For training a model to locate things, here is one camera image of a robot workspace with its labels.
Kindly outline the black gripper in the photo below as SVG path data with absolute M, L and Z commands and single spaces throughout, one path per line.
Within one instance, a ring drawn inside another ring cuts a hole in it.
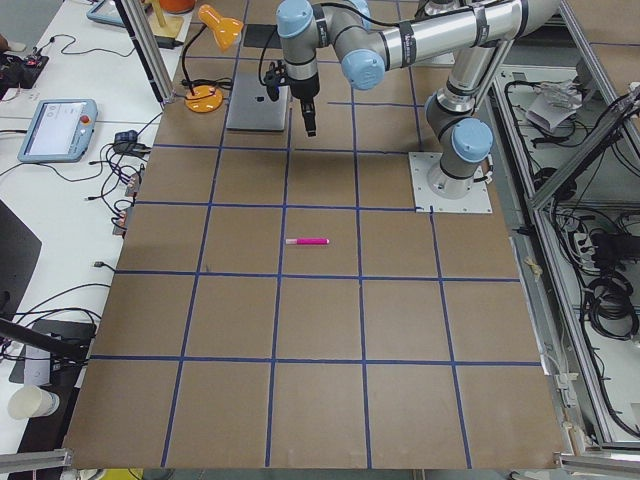
M 319 78 L 310 77 L 304 80 L 291 80 L 291 93 L 299 100 L 304 114 L 304 127 L 308 137 L 317 135 L 314 99 L 319 93 Z

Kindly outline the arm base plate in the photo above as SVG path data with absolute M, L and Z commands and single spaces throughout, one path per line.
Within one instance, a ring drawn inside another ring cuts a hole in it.
M 422 213 L 491 214 L 488 192 L 491 173 L 478 164 L 474 176 L 465 180 L 448 177 L 440 165 L 440 152 L 408 155 L 414 209 Z

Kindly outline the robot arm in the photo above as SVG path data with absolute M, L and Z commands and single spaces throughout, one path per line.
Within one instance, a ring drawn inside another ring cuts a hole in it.
M 283 1 L 275 27 L 283 57 L 270 65 L 263 84 L 271 100 L 277 100 L 280 87 L 289 87 L 313 137 L 318 50 L 332 48 L 350 86 L 361 91 L 373 89 L 394 69 L 453 55 L 446 84 L 425 104 L 442 149 L 427 178 L 436 195 L 462 199 L 493 144 L 490 128 L 474 116 L 478 102 L 511 43 L 539 29 L 558 8 L 556 1 L 436 1 L 413 19 L 386 23 L 371 18 L 365 1 Z

